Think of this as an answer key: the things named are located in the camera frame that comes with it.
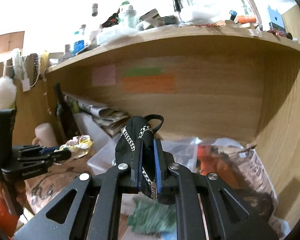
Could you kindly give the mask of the person left hand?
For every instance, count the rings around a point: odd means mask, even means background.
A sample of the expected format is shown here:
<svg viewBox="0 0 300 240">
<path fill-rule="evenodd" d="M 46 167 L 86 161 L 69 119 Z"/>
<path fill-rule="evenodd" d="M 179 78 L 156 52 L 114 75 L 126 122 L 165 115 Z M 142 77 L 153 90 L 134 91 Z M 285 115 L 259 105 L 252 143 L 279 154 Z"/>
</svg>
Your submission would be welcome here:
<svg viewBox="0 0 300 240">
<path fill-rule="evenodd" d="M 18 181 L 14 184 L 15 190 L 17 192 L 16 200 L 21 206 L 25 206 L 27 202 L 26 197 L 26 184 L 25 181 Z M 4 199 L 4 191 L 2 188 L 2 182 L 0 181 L 0 198 L 5 201 Z"/>
</svg>

